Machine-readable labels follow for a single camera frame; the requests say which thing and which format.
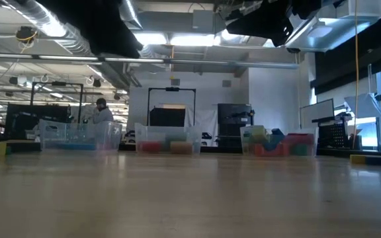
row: yellow cable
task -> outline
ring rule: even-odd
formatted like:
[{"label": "yellow cable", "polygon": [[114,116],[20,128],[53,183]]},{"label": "yellow cable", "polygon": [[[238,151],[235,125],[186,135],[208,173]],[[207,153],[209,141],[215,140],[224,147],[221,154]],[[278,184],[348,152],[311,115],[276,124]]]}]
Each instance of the yellow cable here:
[{"label": "yellow cable", "polygon": [[358,0],[355,0],[355,72],[357,74],[357,83],[355,85],[355,118],[354,118],[354,139],[352,148],[355,148],[355,136],[357,135],[357,115],[358,115],[358,84],[360,81],[359,59],[358,59]]},{"label": "yellow cable", "polygon": [[34,38],[36,35],[38,34],[38,31],[35,31],[33,36],[29,36],[28,38],[17,38],[18,41],[25,41],[25,40],[32,40],[32,38]]}]

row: red block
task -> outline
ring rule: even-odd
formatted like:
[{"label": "red block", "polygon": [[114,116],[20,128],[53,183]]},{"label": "red block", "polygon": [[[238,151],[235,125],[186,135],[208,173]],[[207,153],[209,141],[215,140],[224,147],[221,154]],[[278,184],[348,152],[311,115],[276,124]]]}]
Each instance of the red block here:
[{"label": "red block", "polygon": [[285,154],[289,154],[288,149],[284,148],[283,144],[278,144],[276,149],[272,151],[265,150],[264,146],[261,144],[255,144],[254,145],[254,154],[256,156],[262,156],[262,157],[277,157],[277,156],[284,156]]},{"label": "red block", "polygon": [[159,153],[161,151],[162,144],[157,141],[141,141],[138,144],[138,151],[148,152],[148,153]]}]

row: ceiling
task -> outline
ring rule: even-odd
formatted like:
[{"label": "ceiling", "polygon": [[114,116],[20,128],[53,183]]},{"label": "ceiling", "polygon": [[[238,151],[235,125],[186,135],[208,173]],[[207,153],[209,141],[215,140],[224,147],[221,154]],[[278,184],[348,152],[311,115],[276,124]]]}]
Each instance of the ceiling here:
[{"label": "ceiling", "polygon": [[[137,8],[137,16],[141,22],[144,32],[157,32],[163,34],[167,43],[174,34],[216,34],[222,36],[225,22],[221,14],[230,12],[233,9],[246,8],[256,5],[259,1],[226,1],[226,0],[145,0],[132,1]],[[201,29],[192,27],[193,12],[205,9],[215,11],[213,26],[208,32],[201,32]],[[63,48],[60,38],[48,37],[43,32],[39,32],[33,45],[25,48],[14,37],[15,32],[21,26],[35,27],[27,18],[12,10],[10,7],[0,6],[0,53],[8,54],[32,54],[51,56],[71,56],[71,53]],[[239,36],[231,40],[222,41],[221,46],[152,46],[152,51],[158,57],[175,59],[192,59],[206,61],[249,61],[249,62],[269,62],[269,63],[295,63],[294,54],[288,53],[285,48],[267,48],[267,39]],[[84,102],[94,102],[99,97],[106,98],[111,103],[117,103],[119,108],[127,108],[128,97],[122,95],[120,100],[114,100],[114,93],[117,89],[126,89],[131,85],[138,86],[131,77],[122,77],[122,74],[133,72],[194,72],[194,73],[234,73],[236,77],[243,72],[242,67],[231,67],[224,65],[202,65],[202,64],[147,64],[131,63],[110,63],[106,65],[91,65],[91,69],[84,62],[56,62],[56,61],[36,61],[17,60],[9,61],[0,59],[0,100],[24,100],[30,99],[28,85],[12,85],[9,83],[10,77],[26,75],[29,82],[41,82],[42,80],[63,81],[66,83],[82,83],[85,86]],[[101,87],[92,86],[92,79],[101,79]],[[37,93],[35,100],[61,103],[76,103],[79,100],[78,89],[66,87],[57,89],[48,86],[52,93],[66,95],[62,100],[49,96],[47,92]],[[6,91],[13,91],[13,97],[5,96]]]}]

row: white wall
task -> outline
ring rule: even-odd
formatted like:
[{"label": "white wall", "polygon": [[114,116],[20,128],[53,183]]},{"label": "white wall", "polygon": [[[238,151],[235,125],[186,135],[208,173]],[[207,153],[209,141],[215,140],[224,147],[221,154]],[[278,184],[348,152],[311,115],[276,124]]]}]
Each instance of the white wall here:
[{"label": "white wall", "polygon": [[[345,97],[355,96],[355,86],[356,82],[351,82],[336,89],[332,89],[325,93],[320,93],[317,95],[317,101],[321,102],[328,99],[333,99],[335,106],[342,105],[345,102]],[[377,85],[375,80],[370,84],[371,93],[377,92]],[[361,79],[358,85],[359,95],[368,92],[368,78]]]},{"label": "white wall", "polygon": [[241,76],[240,103],[249,104],[249,69],[245,70]]},{"label": "white wall", "polygon": [[314,90],[310,86],[310,82],[316,79],[316,55],[314,53],[305,53],[300,57],[298,100],[299,107],[302,108],[317,102]]},{"label": "white wall", "polygon": [[[199,75],[191,72],[174,73],[174,78],[181,80],[181,89],[196,89],[196,110],[216,110],[218,103],[240,103],[239,78],[231,73],[204,73]],[[155,75],[146,72],[135,74],[142,84],[141,88],[130,89],[128,128],[132,128],[135,122],[146,124],[149,87],[171,87],[171,73],[157,73]],[[232,81],[232,87],[223,88],[224,79]],[[188,108],[193,107],[193,92],[179,91],[151,91],[150,108],[160,104],[185,104]]]},{"label": "white wall", "polygon": [[254,123],[291,132],[299,125],[297,69],[249,69],[249,103]]}]

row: window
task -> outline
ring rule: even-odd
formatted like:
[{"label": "window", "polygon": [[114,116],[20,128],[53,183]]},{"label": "window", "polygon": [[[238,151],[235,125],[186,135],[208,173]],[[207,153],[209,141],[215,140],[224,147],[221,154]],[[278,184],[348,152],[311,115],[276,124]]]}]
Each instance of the window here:
[{"label": "window", "polygon": [[[346,112],[346,109],[335,110],[335,116],[341,112]],[[355,115],[352,112],[348,112],[352,117]],[[355,120],[352,119],[348,121],[348,126],[354,126]],[[373,146],[376,147],[377,144],[377,125],[376,118],[358,118],[357,119],[357,129],[361,130],[359,135],[362,137],[362,146]]]}]

